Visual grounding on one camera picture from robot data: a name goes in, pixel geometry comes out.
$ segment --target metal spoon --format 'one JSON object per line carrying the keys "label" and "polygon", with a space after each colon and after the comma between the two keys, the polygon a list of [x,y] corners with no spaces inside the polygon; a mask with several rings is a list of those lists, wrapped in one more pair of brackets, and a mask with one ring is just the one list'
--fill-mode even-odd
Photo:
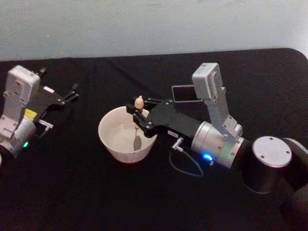
{"label": "metal spoon", "polygon": [[137,130],[139,128],[135,127],[135,129],[136,129],[136,134],[135,134],[135,140],[134,140],[134,150],[137,151],[141,149],[141,137],[137,136]]}

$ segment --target cable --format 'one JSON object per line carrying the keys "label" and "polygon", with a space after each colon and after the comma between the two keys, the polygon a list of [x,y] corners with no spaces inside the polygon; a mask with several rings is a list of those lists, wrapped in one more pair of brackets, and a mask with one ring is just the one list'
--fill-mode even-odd
{"label": "cable", "polygon": [[172,166],[175,170],[177,170],[177,171],[179,171],[179,172],[181,172],[181,173],[184,173],[184,174],[186,174],[186,175],[189,175],[189,176],[192,176],[192,177],[203,177],[203,171],[202,171],[200,165],[197,163],[197,161],[195,161],[195,160],[194,160],[187,152],[185,152],[184,150],[183,150],[183,153],[184,153],[188,158],[190,158],[190,160],[197,166],[197,168],[198,168],[199,171],[200,171],[200,174],[194,174],[194,173],[187,172],[187,171],[184,171],[184,170],[181,170],[181,169],[175,167],[175,165],[172,163],[172,160],[171,160],[172,151],[170,151],[170,153],[169,153],[169,163],[171,164],[171,166]]}

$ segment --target white label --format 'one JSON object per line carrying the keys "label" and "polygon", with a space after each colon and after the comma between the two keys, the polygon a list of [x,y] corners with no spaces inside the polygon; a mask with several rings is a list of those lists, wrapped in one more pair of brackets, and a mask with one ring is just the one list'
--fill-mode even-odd
{"label": "white label", "polygon": [[177,133],[174,133],[174,132],[172,132],[172,131],[168,131],[168,134],[169,134],[170,136],[175,137],[175,138],[178,138],[178,137],[179,137],[179,135],[178,135]]}
{"label": "white label", "polygon": [[46,91],[48,91],[48,92],[50,92],[50,93],[54,93],[54,90],[51,89],[51,88],[49,88],[49,87],[46,87],[46,86],[45,86],[43,89],[46,90]]}

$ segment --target black tablecloth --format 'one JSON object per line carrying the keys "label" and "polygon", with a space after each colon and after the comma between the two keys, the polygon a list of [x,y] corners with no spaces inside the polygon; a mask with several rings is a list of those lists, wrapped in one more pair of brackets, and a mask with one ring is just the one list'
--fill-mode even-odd
{"label": "black tablecloth", "polygon": [[[197,155],[202,179],[175,171],[170,136],[159,136],[133,165],[113,159],[99,140],[108,111],[133,96],[171,98],[171,86],[191,84],[204,62],[219,63],[230,114],[246,139],[290,137],[308,146],[308,63],[292,49],[1,62],[1,92],[8,70],[20,64],[47,67],[42,84],[60,94],[77,82],[80,98],[45,117],[54,129],[32,140],[1,179],[0,230],[285,230],[279,205],[292,190],[283,180],[260,195],[239,172],[210,167]],[[201,103],[178,107],[209,121]]]}

